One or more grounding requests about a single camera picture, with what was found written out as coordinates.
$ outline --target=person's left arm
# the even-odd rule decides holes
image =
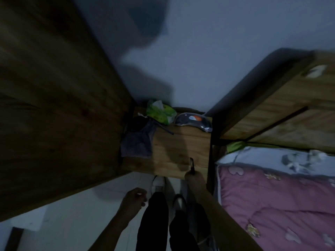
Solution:
[[[141,188],[130,190],[123,198],[120,208],[88,251],[114,251],[122,231],[145,206],[147,191]]]

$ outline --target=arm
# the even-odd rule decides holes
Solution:
[[[208,192],[201,173],[195,172],[195,175],[186,173],[185,180],[196,201],[204,208],[211,225],[211,232],[221,251],[262,250]]]
[[[135,188],[130,190],[123,198],[120,208],[110,223],[106,226],[89,251],[113,251],[119,240],[121,232],[137,215],[141,207],[145,206],[146,190]]]

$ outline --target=wooden headboard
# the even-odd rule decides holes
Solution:
[[[221,139],[335,152],[335,54],[283,64],[218,117]]]

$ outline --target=wooden tabletop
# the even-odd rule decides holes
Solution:
[[[145,115],[145,108],[136,107],[137,113]],[[183,179],[190,170],[190,157],[194,160],[194,168],[203,174],[207,181],[209,148],[211,133],[206,133],[193,126],[166,126],[174,135],[157,127],[153,137],[152,158],[142,159],[125,157],[121,169],[153,175]]]

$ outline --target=green tissue package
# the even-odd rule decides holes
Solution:
[[[169,125],[174,121],[177,112],[170,106],[164,105],[161,100],[148,102],[146,114],[156,121]]]

